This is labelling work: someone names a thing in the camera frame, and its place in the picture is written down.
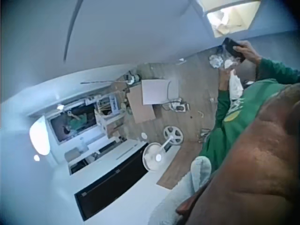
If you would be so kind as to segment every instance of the bottle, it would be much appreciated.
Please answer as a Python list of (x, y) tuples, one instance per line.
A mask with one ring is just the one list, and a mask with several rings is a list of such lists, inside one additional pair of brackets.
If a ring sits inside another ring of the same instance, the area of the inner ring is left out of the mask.
[(88, 145), (86, 144), (86, 142), (84, 142), (83, 137), (80, 138), (80, 142), (81, 142), (80, 151), (81, 151), (82, 153), (88, 151), (88, 150), (89, 150), (89, 147), (88, 147)]

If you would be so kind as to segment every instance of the wall light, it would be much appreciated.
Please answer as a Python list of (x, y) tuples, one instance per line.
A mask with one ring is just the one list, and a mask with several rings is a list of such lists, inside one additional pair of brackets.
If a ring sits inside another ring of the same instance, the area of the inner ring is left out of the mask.
[(33, 157), (33, 159), (34, 159), (34, 161), (39, 161), (39, 156), (38, 155), (35, 155), (34, 157)]
[(62, 104), (58, 104), (58, 105), (57, 105), (57, 109), (58, 109), (58, 110), (63, 110), (63, 109), (64, 109), (64, 107), (65, 107), (65, 106), (64, 106), (64, 105), (62, 105)]
[(50, 152), (49, 136), (46, 127), (46, 118), (42, 116), (39, 118), (29, 130), (30, 140), (33, 147), (41, 155), (48, 155)]

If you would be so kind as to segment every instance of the cabinet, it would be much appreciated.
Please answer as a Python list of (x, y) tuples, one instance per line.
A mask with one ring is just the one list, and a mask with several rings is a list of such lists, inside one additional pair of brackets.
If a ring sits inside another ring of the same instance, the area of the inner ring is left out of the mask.
[(147, 173), (142, 161), (143, 151), (147, 145), (145, 144), (105, 176), (75, 194), (84, 221), (113, 203)]

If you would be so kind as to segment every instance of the black phone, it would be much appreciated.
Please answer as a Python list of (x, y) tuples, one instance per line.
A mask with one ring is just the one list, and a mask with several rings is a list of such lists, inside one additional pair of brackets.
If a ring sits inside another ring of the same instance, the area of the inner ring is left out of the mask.
[(234, 40), (232, 40), (229, 37), (226, 37), (225, 40), (223, 41), (222, 45), (225, 46), (225, 49), (235, 58), (239, 57), (240, 58), (240, 62), (242, 63), (246, 58), (245, 56), (240, 53), (237, 52), (236, 50), (233, 49), (234, 46), (241, 46), (239, 43), (235, 42)]

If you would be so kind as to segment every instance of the green hoodie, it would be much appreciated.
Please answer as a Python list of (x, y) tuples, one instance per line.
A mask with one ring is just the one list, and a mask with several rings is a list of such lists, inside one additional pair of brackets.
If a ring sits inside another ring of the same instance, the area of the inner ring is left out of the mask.
[(231, 106), (229, 91), (219, 90), (215, 127), (200, 152), (200, 156), (210, 159), (212, 172), (220, 167), (236, 139), (256, 117), (260, 106), (286, 84), (300, 82), (298, 70), (267, 59), (261, 60), (258, 73), (260, 81), (245, 89)]

